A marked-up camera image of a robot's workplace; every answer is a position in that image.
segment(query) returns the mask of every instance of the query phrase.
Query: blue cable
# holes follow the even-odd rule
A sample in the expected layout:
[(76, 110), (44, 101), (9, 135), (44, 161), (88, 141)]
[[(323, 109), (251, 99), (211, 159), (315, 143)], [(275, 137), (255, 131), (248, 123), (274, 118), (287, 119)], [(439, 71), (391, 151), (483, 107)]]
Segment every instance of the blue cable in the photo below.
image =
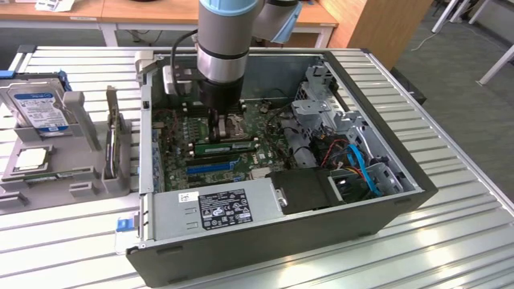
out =
[(354, 154), (356, 156), (356, 160), (359, 162), (359, 167), (360, 167), (360, 172), (362, 172), (362, 175), (364, 176), (364, 179), (366, 179), (366, 182), (368, 184), (370, 190), (374, 192), (374, 194), (378, 197), (380, 197), (382, 193), (376, 189), (375, 183), (372, 182), (372, 180), (370, 178), (370, 175), (368, 175), (368, 172), (366, 171), (366, 163), (364, 163), (364, 159), (362, 158), (359, 149), (356, 148), (356, 146), (354, 144), (350, 144), (347, 147), (354, 151)]
[(354, 167), (356, 165), (354, 161), (354, 157), (351, 155), (347, 155), (347, 160), (350, 161), (350, 165)]

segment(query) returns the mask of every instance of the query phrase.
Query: white sticker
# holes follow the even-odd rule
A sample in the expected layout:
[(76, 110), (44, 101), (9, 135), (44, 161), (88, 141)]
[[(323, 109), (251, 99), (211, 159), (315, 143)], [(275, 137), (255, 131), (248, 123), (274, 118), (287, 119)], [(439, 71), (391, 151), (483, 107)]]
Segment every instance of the white sticker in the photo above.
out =
[(232, 144), (234, 149), (247, 149), (251, 147), (251, 143)]
[(179, 194), (179, 203), (191, 202), (194, 200), (199, 200), (199, 192), (190, 191), (188, 193)]
[(69, 178), (73, 176), (73, 173), (57, 173), (57, 176), (64, 179), (64, 178)]
[(203, 152), (227, 152), (231, 148), (206, 149)]
[(55, 176), (47, 176), (44, 178), (27, 179), (25, 182), (44, 182), (44, 181), (55, 181), (57, 178)]
[(69, 17), (71, 20), (96, 21), (95, 17)]
[(55, 107), (56, 98), (51, 93), (17, 94), (15, 99), (32, 126), (40, 131), (53, 132), (68, 128), (68, 121), (63, 111)]

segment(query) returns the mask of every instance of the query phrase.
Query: wooden desk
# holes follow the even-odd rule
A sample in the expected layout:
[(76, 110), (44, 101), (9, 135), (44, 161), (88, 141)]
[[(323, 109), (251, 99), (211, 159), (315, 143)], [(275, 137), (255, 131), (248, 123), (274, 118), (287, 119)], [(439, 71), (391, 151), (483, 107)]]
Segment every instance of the wooden desk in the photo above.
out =
[(104, 0), (81, 0), (73, 4), (71, 11), (57, 13), (37, 11), (33, 6), (33, 3), (0, 4), (0, 20), (76, 21), (75, 17), (79, 19), (85, 17), (91, 19), (81, 19), (81, 21), (97, 21)]
[(104, 0), (81, 0), (71, 11), (57, 13), (37, 11), (33, 6), (33, 3), (0, 4), (0, 28), (100, 29)]
[[(105, 45), (117, 46), (116, 30), (190, 31), (199, 22), (199, 0), (81, 0), (69, 12), (36, 11), (33, 4), (1, 4), (0, 28), (95, 29)], [(315, 2), (304, 4), (295, 33), (315, 33), (316, 48), (326, 48), (338, 21)]]
[[(104, 1), (101, 30), (108, 46), (117, 46), (115, 30), (188, 31), (194, 30), (199, 23), (198, 0)], [(319, 34), (316, 48), (327, 47), (331, 31), (336, 26), (338, 21), (318, 2), (312, 5), (303, 4), (294, 32)]]

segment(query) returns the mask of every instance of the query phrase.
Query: warning label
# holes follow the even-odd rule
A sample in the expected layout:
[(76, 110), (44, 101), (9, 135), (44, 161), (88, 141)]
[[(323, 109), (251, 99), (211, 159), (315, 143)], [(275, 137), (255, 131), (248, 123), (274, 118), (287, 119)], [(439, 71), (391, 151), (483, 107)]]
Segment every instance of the warning label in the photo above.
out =
[(56, 99), (51, 93), (17, 94), (15, 98), (35, 128), (40, 131), (63, 131), (68, 128), (68, 121), (56, 107)]
[(252, 222), (243, 189), (199, 196), (199, 207), (206, 230)]

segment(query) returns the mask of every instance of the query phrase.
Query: barcode sticker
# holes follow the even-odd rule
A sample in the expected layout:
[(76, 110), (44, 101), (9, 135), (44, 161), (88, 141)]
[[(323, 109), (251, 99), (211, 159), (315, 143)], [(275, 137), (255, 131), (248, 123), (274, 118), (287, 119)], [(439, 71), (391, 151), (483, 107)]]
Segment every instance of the barcode sticker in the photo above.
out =
[(96, 21), (96, 17), (69, 17), (71, 20)]
[(199, 192), (198, 191), (190, 191), (187, 193), (179, 194), (179, 203), (184, 202), (192, 202), (194, 200), (199, 200)]

